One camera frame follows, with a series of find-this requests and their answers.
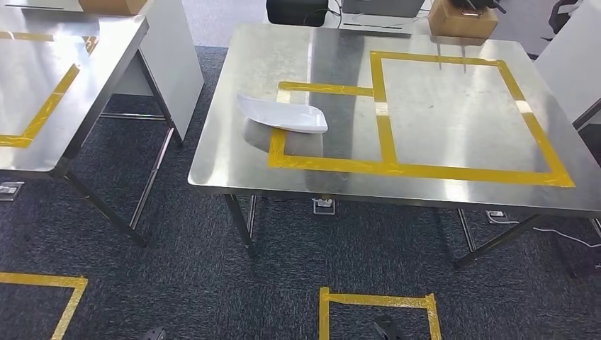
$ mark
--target white cable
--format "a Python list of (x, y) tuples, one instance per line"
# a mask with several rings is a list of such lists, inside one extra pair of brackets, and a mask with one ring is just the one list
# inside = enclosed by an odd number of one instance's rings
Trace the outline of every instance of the white cable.
[(556, 234), (559, 234), (559, 235), (561, 235), (561, 236), (563, 236), (563, 237), (566, 237), (566, 238), (568, 238), (568, 239), (571, 239), (572, 241), (580, 242), (581, 244), (584, 244), (585, 246), (587, 246), (587, 247), (589, 247), (589, 248), (601, 247), (601, 244), (588, 244), (588, 243), (584, 242), (584, 241), (583, 241), (583, 240), (581, 240), (581, 239), (577, 239), (577, 238), (575, 238), (575, 237), (572, 237), (572, 236), (566, 235), (566, 234), (564, 234), (564, 233), (562, 233), (562, 232), (558, 232), (558, 231), (557, 231), (557, 230), (555, 230), (555, 229), (540, 229), (540, 228), (532, 228), (532, 229), (534, 229), (534, 230), (536, 230), (536, 231), (538, 231), (538, 232), (554, 232), (554, 233), (556, 233)]
[[(513, 224), (519, 223), (518, 221), (497, 221), (492, 216), (490, 216), (490, 212), (488, 212), (488, 211), (486, 212), (486, 215), (488, 216), (488, 219), (491, 222), (496, 223), (498, 225), (513, 225)], [(566, 235), (566, 234), (564, 234), (562, 232), (558, 232), (555, 229), (540, 229), (540, 228), (532, 228), (532, 229), (534, 229), (534, 230), (536, 230), (538, 232), (554, 232), (554, 233), (556, 233), (558, 235), (561, 235), (561, 236), (563, 236), (565, 238), (571, 239), (572, 241), (580, 242), (581, 244), (584, 244), (585, 246), (587, 246), (589, 248), (601, 247), (601, 244), (588, 244), (588, 243), (584, 242), (581, 239), (577, 239), (575, 237)]]

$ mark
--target yellow tape marking on floor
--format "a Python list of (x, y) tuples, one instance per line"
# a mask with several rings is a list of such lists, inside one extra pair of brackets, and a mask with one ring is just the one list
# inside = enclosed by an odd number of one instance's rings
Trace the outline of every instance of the yellow tape marking on floor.
[[(546, 137), (536, 116), (525, 101), (522, 91), (513, 78), (509, 68), (502, 60), (481, 58), (448, 57), (439, 55), (416, 55), (412, 53), (371, 51), (371, 80), (373, 89), (333, 84), (306, 84), (282, 81), (279, 84), (277, 101), (290, 103), (292, 91), (308, 91), (322, 94), (347, 94), (373, 97), (378, 138), (382, 161), (362, 161), (355, 159), (332, 159), (324, 157), (303, 157), (284, 154), (286, 131), (272, 129), (271, 144), (267, 157), (267, 166), (316, 171), (339, 171), (382, 176), (406, 176), (428, 179), (456, 179), (463, 181), (487, 181), (530, 186), (575, 187), (569, 173), (561, 163), (559, 156)], [(400, 164), (397, 162), (393, 140), (390, 113), (386, 101), (386, 89), (382, 67), (383, 59), (410, 60), (416, 62), (439, 62), (449, 64), (470, 64), (497, 67), (511, 96), (515, 100), (524, 122), (539, 145), (550, 172), (508, 171), (495, 169), (460, 168), (453, 166), (435, 166), (422, 164)]]
[[(93, 36), (81, 37), (88, 55), (94, 51), (98, 45), (98, 38)], [(20, 33), (20, 32), (5, 32), (0, 31), (0, 39), (9, 40), (33, 40), (33, 41), (55, 41), (53, 35), (38, 34), (38, 33)], [(20, 135), (0, 135), (0, 147), (29, 147), (35, 136), (40, 132), (40, 129), (46, 123), (52, 112), (58, 106), (60, 100), (67, 92), (73, 81), (79, 73), (79, 67), (73, 64), (67, 73), (61, 78), (59, 84), (56, 85), (52, 93), (48, 96), (42, 108), (35, 114), (31, 122), (27, 125), (23, 133)]]
[(0, 283), (14, 285), (39, 285), (43, 287), (73, 288), (67, 306), (64, 308), (59, 322), (52, 333), (52, 340), (61, 340), (71, 322), (73, 313), (88, 285), (87, 278), (74, 278), (69, 276), (35, 275), (22, 273), (0, 273)]
[(424, 309), (428, 316), (430, 337), (434, 340), (442, 339), (434, 294), (428, 294), (424, 297), (407, 298), (386, 295), (332, 294), (328, 287), (321, 287), (319, 301), (320, 340), (328, 340), (330, 338), (330, 302), (342, 303), (344, 305)]

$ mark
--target white panel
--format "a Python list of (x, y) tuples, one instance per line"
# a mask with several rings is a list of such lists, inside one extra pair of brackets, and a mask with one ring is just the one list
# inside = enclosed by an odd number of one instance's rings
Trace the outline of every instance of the white panel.
[(601, 97), (601, 1), (588, 0), (535, 65), (573, 122)]
[(142, 65), (138, 58), (133, 58), (114, 91), (115, 94), (134, 96), (152, 96), (150, 87), (142, 73)]
[(181, 0), (155, 0), (140, 51), (184, 137), (204, 84)]

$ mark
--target table frame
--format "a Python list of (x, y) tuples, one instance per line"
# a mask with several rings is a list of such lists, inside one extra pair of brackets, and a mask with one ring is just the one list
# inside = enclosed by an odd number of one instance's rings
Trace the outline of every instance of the table frame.
[[(592, 204), (597, 203), (596, 199), (589, 202), (583, 200), (587, 204), (581, 204), (580, 206), (579, 204), (574, 204), (579, 199), (598, 198), (596, 187), (594, 191), (583, 190), (581, 194), (577, 191), (562, 192), (560, 190), (563, 189), (553, 188), (570, 188), (578, 184), (579, 187), (581, 186), (578, 190), (581, 188), (586, 189), (586, 179), (595, 179), (598, 176), (588, 176), (585, 172), (588, 170), (591, 173), (598, 171), (598, 165), (593, 163), (594, 160), (592, 157), (567, 157), (568, 153), (566, 150), (571, 149), (571, 147), (579, 147), (578, 143), (581, 141), (578, 140), (578, 136), (573, 134), (569, 124), (566, 124), (568, 122), (561, 121), (561, 108), (553, 101), (552, 95), (546, 91), (544, 83), (537, 80), (536, 74), (533, 73), (535, 69), (529, 64), (530, 61), (527, 60), (526, 55), (519, 55), (523, 50), (520, 46), (516, 46), (515, 43), (493, 42), (489, 40), (484, 43), (485, 46), (482, 49), (478, 49), (478, 46), (483, 45), (481, 42), (474, 41), (474, 44), (472, 44), (472, 40), (458, 41), (456, 38), (433, 39), (431, 37), (406, 36), (404, 37), (408, 39), (406, 41), (393, 41), (387, 39), (389, 38), (387, 35), (373, 37), (371, 35), (353, 34), (343, 30), (336, 31), (322, 28), (282, 27), (279, 28), (278, 32), (270, 30), (274, 29), (268, 26), (263, 28), (246, 27), (240, 29), (234, 36), (228, 58), (224, 64), (224, 70), (221, 73), (219, 84), (215, 90), (215, 100), (209, 110), (203, 136), (201, 136), (201, 140), (198, 143), (195, 160), (189, 175), (189, 183), (192, 186), (196, 186), (199, 192), (220, 194), (225, 197), (230, 214), (233, 216), (234, 227), (240, 234), (242, 243), (247, 249), (251, 249), (252, 247), (252, 225), (254, 224), (256, 199), (257, 196), (264, 194), (273, 194), (283, 198), (319, 198), (321, 195), (324, 195), (327, 198), (367, 201), (371, 203), (396, 203), (448, 209), (508, 209), (509, 211), (536, 214), (528, 217), (522, 223), (513, 226), (512, 229), (493, 240), (486, 242), (479, 248), (473, 242), (468, 227), (464, 227), (470, 253), (456, 262), (458, 267), (465, 266), (475, 259), (479, 259), (482, 255), (487, 254), (490, 250), (517, 238), (522, 233), (531, 229), (536, 223), (546, 218), (546, 216), (541, 214), (582, 217), (596, 217), (599, 215), (599, 208), (596, 206), (598, 204)], [(297, 38), (299, 43), (289, 42), (289, 40), (292, 40), (291, 37)], [(247, 56), (246, 50), (249, 46), (257, 44), (262, 47), (257, 50), (267, 50), (268, 52), (258, 52)], [(506, 48), (508, 52), (497, 53), (497, 48), (501, 47)], [(275, 51), (281, 49), (281, 53), (274, 53), (270, 49)], [(306, 61), (307, 53), (310, 53), (310, 59)], [(332, 61), (340, 59), (342, 55), (350, 56), (344, 62), (340, 63), (346, 69), (352, 71), (348, 76), (345, 76), (344, 72), (338, 72), (338, 69), (330, 67)], [(356, 184), (354, 191), (347, 190), (346, 187), (340, 189), (333, 185), (330, 187), (321, 186), (317, 189), (315, 187), (305, 188), (299, 170), (340, 173), (355, 172), (363, 175), (368, 174), (367, 171), (370, 171), (370, 175), (390, 176), (395, 176), (397, 173), (393, 174), (389, 171), (390, 168), (383, 166), (377, 168), (374, 162), (362, 163), (359, 164), (363, 166), (362, 168), (355, 166), (355, 168), (350, 169), (350, 165), (358, 163), (355, 159), (349, 159), (349, 157), (309, 157), (302, 155), (302, 152), (301, 154), (295, 154), (295, 152), (287, 154), (283, 150), (286, 142), (286, 133), (280, 130), (270, 130), (271, 134), (269, 134), (266, 129), (261, 129), (260, 131), (257, 129), (255, 131), (257, 138), (256, 140), (252, 140), (254, 143), (248, 141), (244, 135), (236, 135), (237, 131), (232, 130), (232, 127), (238, 129), (245, 127), (235, 112), (235, 105), (232, 104), (232, 101), (235, 100), (236, 91), (254, 93), (255, 96), (265, 100), (273, 100), (273, 97), (276, 97), (276, 100), (280, 102), (290, 102), (290, 92), (292, 91), (368, 96), (373, 98), (375, 104), (376, 128), (382, 158), (382, 162), (379, 163), (394, 164), (396, 160), (395, 152), (393, 152), (394, 149), (388, 147), (391, 144), (391, 134), (389, 132), (391, 127), (390, 124), (384, 121), (388, 119), (388, 109), (386, 107), (388, 103), (386, 101), (386, 93), (382, 91), (383, 86), (381, 85), (383, 83), (381, 80), (381, 59), (383, 58), (436, 62), (439, 64), (477, 64), (487, 67), (497, 67), (518, 111), (522, 114), (534, 139), (539, 143), (539, 149), (546, 149), (547, 151), (543, 151), (542, 156), (535, 159), (535, 161), (544, 159), (550, 171), (519, 174), (519, 180), (526, 177), (529, 178), (528, 181), (520, 182), (514, 181), (516, 179), (515, 174), (506, 174), (513, 176), (508, 176), (506, 181), (499, 181), (491, 176), (482, 176), (484, 173), (478, 173), (478, 178), (472, 176), (472, 173), (469, 173), (469, 176), (467, 176), (467, 173), (463, 169), (460, 169), (461, 172), (454, 172), (453, 176), (449, 174), (442, 176), (434, 174), (432, 171), (437, 169), (431, 166), (420, 169), (429, 170), (430, 172), (427, 173), (428, 176), (423, 176), (423, 173), (420, 173), (419, 176), (413, 176), (413, 178), (426, 177), (430, 179), (467, 181), (470, 182), (467, 190), (473, 187), (474, 191), (483, 193), (482, 195), (470, 195), (469, 198), (459, 199), (455, 199), (451, 194), (446, 194), (444, 191), (445, 188), (442, 188), (442, 185), (440, 185), (441, 182), (432, 183), (432, 188), (434, 189), (426, 188), (430, 189), (433, 194), (429, 192), (425, 193), (422, 190), (423, 185), (420, 183), (420, 180), (412, 178), (407, 180), (407, 183), (387, 187), (392, 188), (392, 190), (372, 190), (372, 186), (369, 185), (365, 176), (353, 182), (353, 184)], [(277, 62), (284, 60), (286, 64), (277, 64)], [(515, 72), (515, 75), (511, 75), (509, 68), (511, 68), (512, 72)], [(264, 91), (253, 92), (257, 87)], [(540, 118), (543, 118), (541, 119), (541, 123), (536, 123), (536, 120)], [(357, 129), (356, 131), (358, 133), (366, 133), (367, 130)], [(541, 138), (545, 134), (548, 134), (546, 136), (549, 139), (548, 141)], [(269, 138), (269, 147), (267, 149), (263, 143), (266, 136)], [(565, 139), (566, 142), (559, 143), (558, 141), (561, 138)], [(248, 145), (240, 148), (236, 146), (236, 143), (244, 142), (247, 142)], [(223, 146), (223, 149), (215, 150), (214, 146), (217, 144)], [(256, 149), (267, 153), (265, 157), (267, 162), (266, 169), (263, 169), (262, 166), (257, 166), (257, 162), (263, 161), (264, 155), (257, 152)], [(225, 156), (219, 155), (218, 157), (215, 151), (223, 152)], [(579, 163), (576, 160), (583, 161), (584, 165), (578, 166)], [(366, 170), (364, 165), (374, 166)], [(248, 169), (238, 171), (238, 169), (246, 166)], [(289, 176), (281, 172), (282, 178), (278, 178), (278, 181), (272, 181), (271, 178), (278, 176), (278, 171), (274, 170), (275, 168), (295, 169), (296, 171), (289, 171)], [(387, 173), (382, 174), (372, 171), (372, 169), (385, 170)], [(407, 169), (403, 169), (405, 172), (398, 175), (407, 176)], [(550, 177), (544, 178), (543, 181), (540, 178), (528, 177), (540, 176), (542, 174), (549, 175)], [(328, 177), (321, 176), (321, 179), (323, 182), (326, 182)], [(516, 188), (515, 192), (511, 188), (507, 188), (509, 194), (505, 194), (503, 189), (497, 195), (497, 190), (503, 187), (497, 186), (494, 182), (511, 183), (512, 185), (525, 184), (530, 185), (531, 188), (525, 190), (522, 190), (523, 187)], [(381, 186), (390, 183), (393, 183), (393, 181), (375, 182), (375, 184)], [(531, 193), (536, 197), (531, 200), (521, 199), (521, 197), (526, 196), (522, 195), (522, 193)], [(569, 193), (569, 195), (563, 196), (562, 193)], [(252, 204), (248, 210), (248, 218), (245, 218), (240, 209), (237, 195), (251, 196)], [(461, 212), (460, 220), (465, 224), (465, 219), (462, 215), (463, 212)]]
[[(292, 83), (290, 83), (290, 84), (286, 83), (283, 85), (283, 88), (285, 90), (296, 89), (296, 87), (294, 87), (294, 86), (299, 86), (299, 85), (292, 84)], [(319, 91), (319, 87), (320, 87), (319, 85), (314, 85), (313, 87), (311, 87), (310, 90)], [(597, 101), (596, 103), (594, 103), (589, 109), (587, 109), (579, 117), (579, 119), (577, 119), (573, 123), (573, 127), (579, 131), (599, 111), (601, 111), (601, 99), (599, 101)], [(254, 214), (255, 214), (255, 208), (257, 206), (257, 196), (251, 195), (249, 211), (248, 211), (247, 217), (244, 217), (244, 213), (242, 212), (242, 209), (240, 208), (240, 203), (238, 201), (237, 195), (226, 194), (226, 195), (224, 195), (224, 198), (225, 198), (225, 203), (228, 206), (228, 210), (230, 211), (230, 214), (232, 215), (232, 223), (233, 223), (234, 227), (236, 228), (236, 230), (238, 231), (238, 234), (240, 235), (242, 244), (247, 249), (249, 254), (252, 255), (253, 254), (252, 229), (254, 226)], [(511, 242), (513, 239), (520, 237), (525, 232), (530, 231), (537, 224), (540, 224), (551, 218), (551, 216), (548, 216), (548, 215), (539, 215), (539, 214), (530, 215), (525, 220), (523, 220), (520, 223), (517, 223), (513, 227), (509, 228), (509, 230), (503, 232), (502, 234), (500, 234), (496, 237), (493, 237), (492, 239), (488, 240), (481, 246), (476, 246), (476, 243), (474, 242), (473, 237), (471, 236), (471, 231), (469, 228), (469, 224), (467, 223), (467, 219), (465, 217), (464, 210), (457, 209), (457, 213), (459, 214), (459, 220), (461, 222), (461, 226), (463, 227), (463, 231), (464, 231), (464, 235), (466, 238), (466, 243), (468, 245), (469, 253), (454, 262), (455, 268), (463, 268), (464, 266), (472, 264), (474, 261), (476, 261), (480, 257), (488, 254), (490, 251), (492, 251), (498, 247), (501, 247), (502, 245), (507, 244), (508, 242)], [(590, 222), (591, 222), (592, 226), (594, 227), (595, 231), (600, 232), (601, 222), (599, 222), (599, 220), (596, 218), (590, 219)]]
[(97, 194), (95, 194), (90, 188), (85, 186), (85, 184), (77, 177), (71, 170), (66, 170), (62, 179), (64, 179), (75, 191), (77, 191), (80, 195), (83, 196), (89, 203), (91, 203), (96, 209), (98, 209), (102, 215), (108, 218), (113, 226), (122, 234), (125, 234), (127, 237), (132, 239), (134, 243), (139, 246), (145, 246), (147, 244), (147, 240), (138, 234), (135, 229), (137, 227), (138, 222), (140, 221), (140, 217), (142, 216), (142, 211), (146, 206), (146, 202), (148, 200), (148, 196), (150, 195), (150, 191), (155, 183), (155, 179), (157, 177), (158, 171), (161, 167), (161, 163), (163, 162), (163, 158), (165, 152), (167, 152), (167, 147), (169, 146), (169, 141), (175, 137), (177, 144), (181, 147), (183, 146), (183, 140), (181, 138), (181, 133), (177, 130), (175, 123), (171, 117), (171, 113), (165, 105), (163, 96), (159, 91), (157, 84), (150, 73), (150, 70), (147, 67), (147, 63), (144, 60), (144, 56), (138, 50), (135, 53), (135, 57), (140, 60), (140, 64), (142, 65), (142, 71), (150, 87), (153, 98), (157, 100), (159, 107), (161, 109), (162, 115), (138, 115), (132, 113), (102, 113), (100, 118), (113, 118), (113, 119), (133, 119), (133, 120), (158, 120), (165, 121), (167, 123), (168, 129), (167, 133), (164, 137), (161, 148), (159, 149), (159, 154), (155, 159), (155, 164), (152, 167), (150, 172), (150, 176), (146, 181), (146, 185), (144, 190), (142, 191), (142, 195), (140, 196), (140, 200), (137, 203), (137, 206), (134, 210), (131, 221), (128, 223), (122, 217), (120, 217), (111, 207), (109, 207)]

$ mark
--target cardboard box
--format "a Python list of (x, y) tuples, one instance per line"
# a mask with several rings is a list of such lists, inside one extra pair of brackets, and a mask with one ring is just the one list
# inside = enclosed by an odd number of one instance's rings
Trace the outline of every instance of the cardboard box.
[(84, 12), (110, 16), (134, 16), (145, 4), (146, 0), (79, 0)]
[(450, 0), (434, 0), (428, 22), (432, 35), (486, 39), (498, 21), (490, 8), (471, 11), (453, 6)]

